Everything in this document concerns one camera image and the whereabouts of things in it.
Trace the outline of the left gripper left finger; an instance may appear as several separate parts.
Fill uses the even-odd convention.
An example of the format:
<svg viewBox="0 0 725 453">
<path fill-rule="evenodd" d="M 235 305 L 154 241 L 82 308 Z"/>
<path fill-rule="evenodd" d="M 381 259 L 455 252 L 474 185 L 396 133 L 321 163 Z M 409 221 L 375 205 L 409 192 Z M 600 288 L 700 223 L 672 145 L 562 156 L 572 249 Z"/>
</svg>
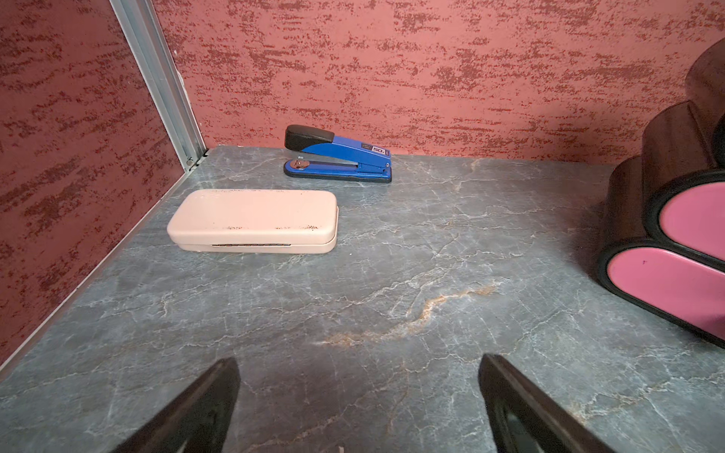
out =
<svg viewBox="0 0 725 453">
<path fill-rule="evenodd" d="M 212 365 L 116 452 L 220 452 L 240 388 L 234 358 Z"/>
</svg>

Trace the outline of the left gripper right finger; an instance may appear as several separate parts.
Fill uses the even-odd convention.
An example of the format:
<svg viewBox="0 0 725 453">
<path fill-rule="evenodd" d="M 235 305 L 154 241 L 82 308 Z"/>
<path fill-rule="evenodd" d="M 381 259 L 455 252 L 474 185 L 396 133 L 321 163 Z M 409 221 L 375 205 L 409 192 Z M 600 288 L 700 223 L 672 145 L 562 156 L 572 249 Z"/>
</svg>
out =
<svg viewBox="0 0 725 453">
<path fill-rule="evenodd" d="M 614 452 L 506 358 L 483 355 L 478 381 L 497 451 Z"/>
</svg>

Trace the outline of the black pink drawer cabinet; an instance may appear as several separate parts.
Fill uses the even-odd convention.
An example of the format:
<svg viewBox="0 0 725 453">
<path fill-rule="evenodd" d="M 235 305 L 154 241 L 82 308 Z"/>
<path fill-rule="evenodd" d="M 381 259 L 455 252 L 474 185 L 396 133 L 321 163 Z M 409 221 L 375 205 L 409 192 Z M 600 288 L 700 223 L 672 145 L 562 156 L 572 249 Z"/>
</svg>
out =
<svg viewBox="0 0 725 453">
<path fill-rule="evenodd" d="M 616 296 L 722 347 L 697 332 L 616 290 L 604 277 L 615 253 L 634 247 L 659 247 L 724 273 L 724 260 L 666 237 L 660 213 L 673 196 L 713 182 L 724 183 L 724 43 L 703 52 L 685 78 L 686 100 L 656 115 L 646 126 L 639 155 L 621 162 L 609 179 L 595 274 Z"/>
</svg>

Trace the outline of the pink bottom drawer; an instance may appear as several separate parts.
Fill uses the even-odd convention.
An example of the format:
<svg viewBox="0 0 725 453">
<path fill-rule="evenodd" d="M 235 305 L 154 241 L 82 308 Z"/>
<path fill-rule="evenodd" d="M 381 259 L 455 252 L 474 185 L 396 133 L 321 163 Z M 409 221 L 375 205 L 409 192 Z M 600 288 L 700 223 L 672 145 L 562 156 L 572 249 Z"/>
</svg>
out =
<svg viewBox="0 0 725 453">
<path fill-rule="evenodd" d="M 615 253 L 604 277 L 648 309 L 724 341 L 724 273 L 659 247 Z"/>
</svg>

